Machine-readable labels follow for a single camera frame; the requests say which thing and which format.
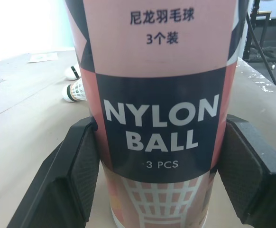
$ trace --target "black metal frame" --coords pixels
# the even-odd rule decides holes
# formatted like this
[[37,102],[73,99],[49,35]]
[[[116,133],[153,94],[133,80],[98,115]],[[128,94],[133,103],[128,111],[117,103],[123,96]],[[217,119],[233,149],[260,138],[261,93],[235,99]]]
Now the black metal frame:
[[[256,27],[256,18],[257,17],[263,17],[263,16],[266,17],[266,21],[265,21],[265,24],[264,24],[264,27],[263,27],[263,30],[262,30],[262,33],[261,33],[260,43],[259,43],[260,47],[262,48],[264,40],[265,40],[265,36],[266,36],[266,33],[267,33],[267,27],[268,27],[268,24],[269,24],[269,21],[270,21],[271,12],[270,11],[258,12],[259,3],[260,3],[260,0],[255,0],[254,1],[254,7],[253,7],[253,10],[252,10],[252,13],[251,13],[250,17],[251,17],[251,23],[252,23],[253,30]],[[243,52],[243,60],[245,60],[248,63],[263,63],[264,61],[261,57],[254,57],[254,58],[250,57],[251,48],[257,49],[255,46],[252,45],[252,35],[248,31],[247,42],[246,42],[245,49],[244,49],[244,52]],[[263,50],[263,53],[268,57],[267,62],[276,63],[276,56],[274,56],[271,52]]]

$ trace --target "product label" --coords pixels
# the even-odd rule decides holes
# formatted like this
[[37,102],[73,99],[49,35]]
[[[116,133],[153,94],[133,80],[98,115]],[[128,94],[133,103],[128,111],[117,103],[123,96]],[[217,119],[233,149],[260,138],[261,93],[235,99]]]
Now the product label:
[[117,174],[169,183],[210,170],[225,68],[165,78],[96,76]]

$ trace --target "shuttlecock cork base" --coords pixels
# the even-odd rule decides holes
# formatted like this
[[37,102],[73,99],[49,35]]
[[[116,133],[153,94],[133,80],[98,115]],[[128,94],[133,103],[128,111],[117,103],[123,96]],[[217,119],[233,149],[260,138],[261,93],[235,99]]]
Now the shuttlecock cork base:
[[81,78],[73,84],[66,85],[62,90],[62,96],[67,102],[86,101]]

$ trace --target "cylindrical package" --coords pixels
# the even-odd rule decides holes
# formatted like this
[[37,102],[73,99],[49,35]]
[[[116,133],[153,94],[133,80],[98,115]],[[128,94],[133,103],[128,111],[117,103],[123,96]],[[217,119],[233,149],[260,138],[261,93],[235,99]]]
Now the cylindrical package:
[[201,228],[248,0],[66,0],[118,228]]

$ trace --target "white wall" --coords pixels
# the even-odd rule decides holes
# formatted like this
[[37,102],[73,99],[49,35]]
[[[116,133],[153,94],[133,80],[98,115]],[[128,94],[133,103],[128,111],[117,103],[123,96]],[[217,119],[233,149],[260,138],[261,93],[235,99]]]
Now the white wall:
[[0,0],[0,60],[72,47],[64,0]]

